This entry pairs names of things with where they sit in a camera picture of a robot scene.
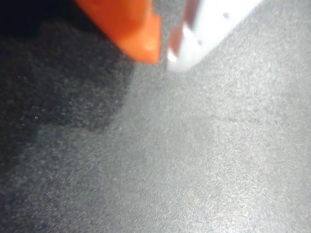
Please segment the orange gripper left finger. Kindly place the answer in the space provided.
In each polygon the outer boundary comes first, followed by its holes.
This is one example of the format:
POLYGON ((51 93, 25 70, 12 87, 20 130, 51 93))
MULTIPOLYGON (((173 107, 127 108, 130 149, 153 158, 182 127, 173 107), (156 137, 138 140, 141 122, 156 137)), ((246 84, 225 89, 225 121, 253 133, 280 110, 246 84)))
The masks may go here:
POLYGON ((133 60, 155 64, 161 49, 161 19, 152 0, 75 0, 108 38, 133 60))

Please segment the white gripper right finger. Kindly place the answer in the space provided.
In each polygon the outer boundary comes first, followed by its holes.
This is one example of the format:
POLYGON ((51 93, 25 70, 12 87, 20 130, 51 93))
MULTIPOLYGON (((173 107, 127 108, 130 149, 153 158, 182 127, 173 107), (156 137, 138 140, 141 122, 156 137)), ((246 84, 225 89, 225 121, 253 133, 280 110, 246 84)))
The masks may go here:
POLYGON ((183 73, 200 63, 263 0, 186 0, 180 23, 170 31, 168 71, 183 73))

